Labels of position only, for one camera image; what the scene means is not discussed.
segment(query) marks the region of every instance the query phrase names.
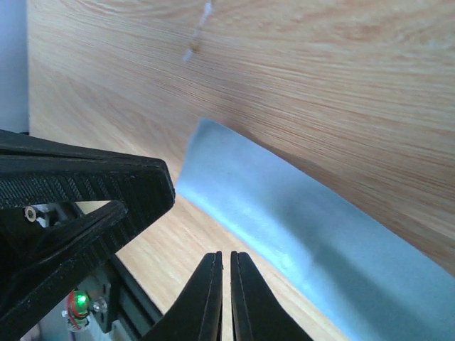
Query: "green led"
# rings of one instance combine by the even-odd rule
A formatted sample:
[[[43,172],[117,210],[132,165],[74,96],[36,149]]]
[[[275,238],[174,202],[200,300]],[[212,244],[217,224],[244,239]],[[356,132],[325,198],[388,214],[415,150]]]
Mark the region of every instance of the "green led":
[[[88,297],[82,291],[74,291],[73,293],[73,309],[81,316],[85,316],[88,311]]]
[[[79,297],[77,297],[77,302],[78,302],[79,304],[84,304],[86,301],[87,301],[87,297],[85,297],[85,296],[79,296]]]

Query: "black metal frame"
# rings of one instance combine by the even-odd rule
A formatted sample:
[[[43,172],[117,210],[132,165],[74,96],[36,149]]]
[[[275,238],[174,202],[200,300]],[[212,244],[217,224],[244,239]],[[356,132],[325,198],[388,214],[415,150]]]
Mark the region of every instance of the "black metal frame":
[[[137,341],[163,316],[117,256],[93,271],[77,290],[85,292],[91,302],[99,297],[105,300],[106,311],[92,312],[104,333],[118,320],[131,341]]]

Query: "light blue fabric strip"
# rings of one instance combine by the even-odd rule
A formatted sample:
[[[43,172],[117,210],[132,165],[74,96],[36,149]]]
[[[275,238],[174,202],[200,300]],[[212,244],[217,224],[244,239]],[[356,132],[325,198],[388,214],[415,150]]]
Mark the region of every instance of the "light blue fabric strip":
[[[268,150],[202,119],[177,191],[352,340],[455,340],[455,278]]]

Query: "light wood panel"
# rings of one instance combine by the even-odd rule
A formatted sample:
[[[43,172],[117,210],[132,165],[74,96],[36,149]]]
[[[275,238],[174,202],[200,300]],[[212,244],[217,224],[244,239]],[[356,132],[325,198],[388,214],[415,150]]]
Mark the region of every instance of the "light wood panel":
[[[31,133],[159,157],[176,180],[198,119],[210,117],[455,274],[455,3],[218,0],[182,63],[202,11],[194,0],[29,0]],[[165,310],[216,249],[248,250],[178,197],[119,255]],[[311,335],[343,337],[253,258]]]

